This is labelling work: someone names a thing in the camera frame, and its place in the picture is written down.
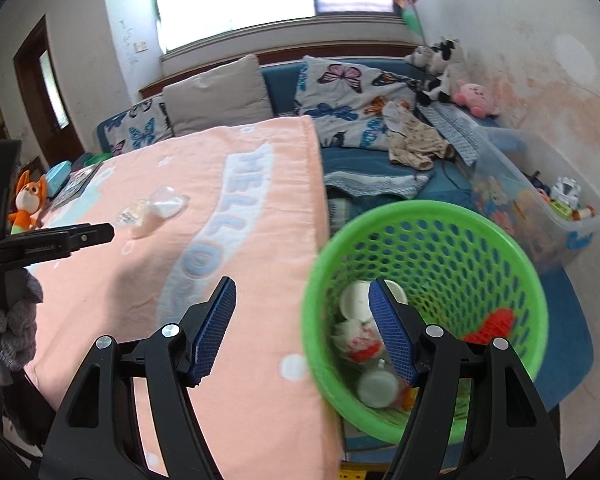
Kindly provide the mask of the grey knit gloved hand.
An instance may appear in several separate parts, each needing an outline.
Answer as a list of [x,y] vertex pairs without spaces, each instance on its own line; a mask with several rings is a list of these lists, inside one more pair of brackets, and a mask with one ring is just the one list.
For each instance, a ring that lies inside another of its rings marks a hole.
[[35,356],[36,308],[42,301],[42,286],[28,270],[0,276],[1,386],[10,386]]

